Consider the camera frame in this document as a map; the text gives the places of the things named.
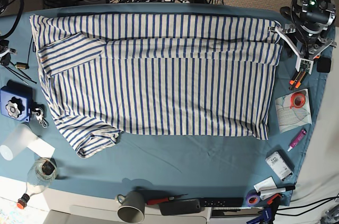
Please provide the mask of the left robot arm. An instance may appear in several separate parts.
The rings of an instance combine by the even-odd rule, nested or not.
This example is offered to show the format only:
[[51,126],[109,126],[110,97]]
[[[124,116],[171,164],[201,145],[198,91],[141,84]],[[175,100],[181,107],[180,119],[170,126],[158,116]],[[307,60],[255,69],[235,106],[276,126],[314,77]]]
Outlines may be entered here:
[[289,7],[280,8],[281,15],[292,24],[287,28],[270,27],[297,56],[296,71],[311,74],[314,61],[336,42],[326,36],[334,24],[336,7],[331,0],[291,0]]

